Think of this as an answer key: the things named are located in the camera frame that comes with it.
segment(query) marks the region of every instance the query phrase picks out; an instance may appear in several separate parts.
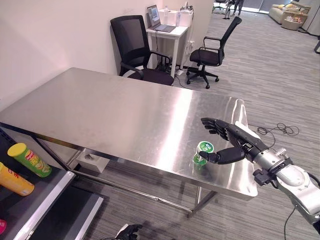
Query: gray carpet floor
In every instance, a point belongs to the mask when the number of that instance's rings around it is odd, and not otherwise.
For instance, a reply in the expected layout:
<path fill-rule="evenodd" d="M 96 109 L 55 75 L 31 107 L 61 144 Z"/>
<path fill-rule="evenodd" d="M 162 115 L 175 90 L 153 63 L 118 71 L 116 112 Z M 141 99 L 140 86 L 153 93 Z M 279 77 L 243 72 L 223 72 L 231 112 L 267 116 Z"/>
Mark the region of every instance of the gray carpet floor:
<path fill-rule="evenodd" d="M 208 36 L 224 34 L 232 20 L 222 17 L 212 14 Z M 284 123 L 299 127 L 297 136 L 276 131 L 274 148 L 286 148 L 295 164 L 320 177 L 320 55 L 313 52 L 318 40 L 281 28 L 264 14 L 243 12 L 241 18 L 225 46 L 223 64 L 207 68 L 219 75 L 220 81 L 209 77 L 211 88 L 205 89 L 201 78 L 186 85 L 186 75 L 182 74 L 180 83 L 176 78 L 174 85 L 243 99 L 251 125 L 273 128 Z M 262 140 L 272 143 L 268 135 Z M 193 205 L 197 191 L 191 184 L 115 162 L 101 175 L 187 206 Z M 84 180 L 76 184 L 107 196 L 86 240 L 114 237 L 125 223 L 143 224 L 141 240 L 282 240 L 285 220 L 293 209 L 283 193 L 263 186 L 250 201 L 220 195 L 188 219 L 184 211 L 112 187 Z M 288 240 L 319 239 L 297 211 L 286 231 Z"/>

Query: green cup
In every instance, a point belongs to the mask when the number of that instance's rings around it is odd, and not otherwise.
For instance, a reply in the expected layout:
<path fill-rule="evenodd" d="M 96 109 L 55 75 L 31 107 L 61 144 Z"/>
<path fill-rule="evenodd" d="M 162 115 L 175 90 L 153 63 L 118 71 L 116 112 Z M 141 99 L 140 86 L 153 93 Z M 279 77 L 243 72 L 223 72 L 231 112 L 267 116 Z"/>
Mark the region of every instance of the green cup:
<path fill-rule="evenodd" d="M 204 151 L 206 153 L 213 153 L 214 145 L 208 141 L 201 141 L 198 143 L 198 146 L 196 147 L 196 153 L 193 156 L 193 162 L 198 166 L 204 166 L 207 164 L 207 160 L 199 155 L 201 151 Z"/>

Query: beige sofa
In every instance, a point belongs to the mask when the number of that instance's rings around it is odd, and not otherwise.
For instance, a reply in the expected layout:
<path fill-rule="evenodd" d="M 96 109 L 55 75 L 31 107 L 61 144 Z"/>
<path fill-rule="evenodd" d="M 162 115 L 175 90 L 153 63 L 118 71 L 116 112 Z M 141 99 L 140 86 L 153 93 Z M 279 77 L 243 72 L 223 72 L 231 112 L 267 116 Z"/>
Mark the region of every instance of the beige sofa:
<path fill-rule="evenodd" d="M 310 6 L 299 4 L 296 1 L 292 1 L 287 5 L 273 4 L 269 16 L 274 19 L 278 24 L 282 24 L 286 17 L 300 17 L 301 22 L 304 23 L 308 17 Z"/>

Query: mesh backrest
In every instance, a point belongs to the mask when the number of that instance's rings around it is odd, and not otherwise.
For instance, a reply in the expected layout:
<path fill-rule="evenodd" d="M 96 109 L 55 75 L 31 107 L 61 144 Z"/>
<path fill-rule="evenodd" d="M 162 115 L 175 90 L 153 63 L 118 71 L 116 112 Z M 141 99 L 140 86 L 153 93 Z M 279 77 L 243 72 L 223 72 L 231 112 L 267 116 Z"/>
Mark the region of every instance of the mesh backrest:
<path fill-rule="evenodd" d="M 228 27 L 228 29 L 225 31 L 225 34 L 223 35 L 223 37 L 221 38 L 221 42 L 220 42 L 220 48 L 224 48 L 225 44 L 228 40 L 228 38 L 230 37 L 231 33 L 233 32 L 233 30 L 236 28 L 237 25 L 239 25 L 242 22 L 240 17 L 235 17 L 233 19 L 233 21 L 231 22 L 230 26 Z"/>
<path fill-rule="evenodd" d="M 120 16 L 110 22 L 122 61 L 133 67 L 146 65 L 150 49 L 143 17 Z"/>

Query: shelf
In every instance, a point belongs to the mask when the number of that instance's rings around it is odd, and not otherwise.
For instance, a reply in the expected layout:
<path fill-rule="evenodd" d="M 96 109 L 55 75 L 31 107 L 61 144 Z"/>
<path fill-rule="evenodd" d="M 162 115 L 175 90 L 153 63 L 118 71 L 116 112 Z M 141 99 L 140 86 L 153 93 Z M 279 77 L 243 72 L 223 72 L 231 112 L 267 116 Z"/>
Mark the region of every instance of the shelf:
<path fill-rule="evenodd" d="M 103 200 L 97 194 L 67 187 L 29 240 L 82 240 Z"/>
<path fill-rule="evenodd" d="M 75 176 L 70 171 L 56 167 L 52 167 L 51 174 L 45 178 L 38 177 L 26 168 L 18 173 L 33 183 L 35 188 L 28 196 L 19 196 L 4 187 L 0 188 L 0 218 L 7 222 L 0 236 L 2 240 L 27 239 Z"/>

